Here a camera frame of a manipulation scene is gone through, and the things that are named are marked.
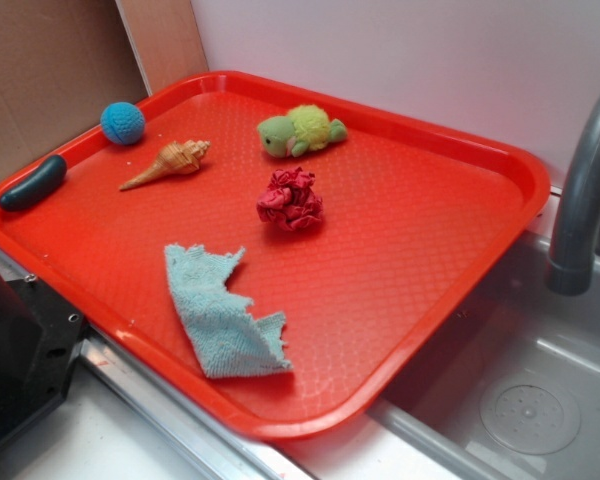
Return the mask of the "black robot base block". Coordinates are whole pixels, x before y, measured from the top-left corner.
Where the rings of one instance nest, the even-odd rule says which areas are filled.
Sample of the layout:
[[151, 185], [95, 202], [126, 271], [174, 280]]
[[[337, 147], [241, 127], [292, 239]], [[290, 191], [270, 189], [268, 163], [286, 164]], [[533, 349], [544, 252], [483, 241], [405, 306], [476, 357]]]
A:
[[0, 449], [64, 402], [86, 326], [43, 280], [0, 274]]

